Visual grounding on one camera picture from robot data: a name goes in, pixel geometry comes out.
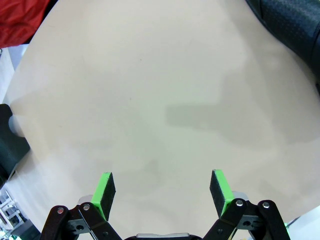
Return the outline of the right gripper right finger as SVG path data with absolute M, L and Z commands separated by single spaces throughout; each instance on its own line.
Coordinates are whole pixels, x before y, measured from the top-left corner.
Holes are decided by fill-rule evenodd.
M 214 169 L 210 193 L 218 219 L 203 237 L 204 240 L 231 240 L 238 230 L 246 230 L 253 240 L 289 240 L 290 235 L 277 205 L 272 200 L 253 204 L 236 197 L 220 169 Z

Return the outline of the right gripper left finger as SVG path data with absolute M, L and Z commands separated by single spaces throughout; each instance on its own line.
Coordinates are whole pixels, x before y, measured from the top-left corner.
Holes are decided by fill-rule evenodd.
M 64 205 L 51 208 L 40 238 L 77 240 L 82 234 L 90 234 L 94 240 L 120 240 L 121 237 L 109 223 L 115 193 L 113 174 L 103 173 L 91 200 L 78 203 L 72 209 Z

